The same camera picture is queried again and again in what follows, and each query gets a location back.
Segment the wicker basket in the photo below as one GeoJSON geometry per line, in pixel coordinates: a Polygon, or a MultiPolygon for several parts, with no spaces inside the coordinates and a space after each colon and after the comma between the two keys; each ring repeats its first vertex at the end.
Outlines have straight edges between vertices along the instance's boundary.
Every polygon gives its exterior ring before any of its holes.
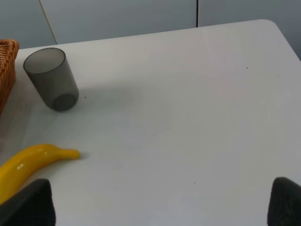
{"type": "Polygon", "coordinates": [[[0,40],[0,114],[16,81],[15,58],[19,43],[15,40],[0,40]]]}

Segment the white table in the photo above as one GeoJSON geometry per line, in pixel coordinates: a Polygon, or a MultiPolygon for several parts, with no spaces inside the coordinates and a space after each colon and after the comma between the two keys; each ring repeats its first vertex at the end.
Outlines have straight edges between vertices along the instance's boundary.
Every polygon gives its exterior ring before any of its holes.
{"type": "Polygon", "coordinates": [[[0,164],[52,143],[58,226],[266,225],[275,177],[301,184],[301,63],[267,20],[58,45],[80,89],[56,113],[16,59],[0,164]]]}

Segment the yellow banana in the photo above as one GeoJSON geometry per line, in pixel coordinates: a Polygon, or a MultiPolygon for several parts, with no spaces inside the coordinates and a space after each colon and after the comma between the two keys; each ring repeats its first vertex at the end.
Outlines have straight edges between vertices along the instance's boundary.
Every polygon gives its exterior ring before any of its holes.
{"type": "Polygon", "coordinates": [[[0,167],[0,204],[12,197],[36,170],[59,159],[78,159],[74,149],[54,145],[34,145],[23,149],[0,167]]]}

